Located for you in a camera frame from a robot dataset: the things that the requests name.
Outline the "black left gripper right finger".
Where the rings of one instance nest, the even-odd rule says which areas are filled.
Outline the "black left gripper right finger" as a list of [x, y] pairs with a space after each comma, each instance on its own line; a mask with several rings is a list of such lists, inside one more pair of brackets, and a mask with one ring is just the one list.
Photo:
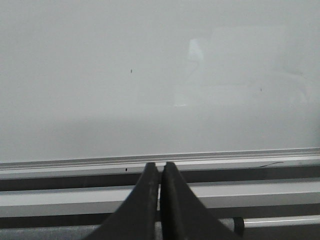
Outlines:
[[233, 218], [229, 229], [202, 204], [173, 162], [161, 177], [161, 225], [164, 240], [242, 240], [244, 221]]

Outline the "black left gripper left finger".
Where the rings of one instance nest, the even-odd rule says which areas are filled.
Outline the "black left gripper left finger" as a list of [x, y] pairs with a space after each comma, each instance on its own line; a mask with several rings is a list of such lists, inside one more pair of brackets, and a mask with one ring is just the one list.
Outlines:
[[147, 163], [135, 187], [86, 240], [153, 240], [158, 204], [158, 169]]

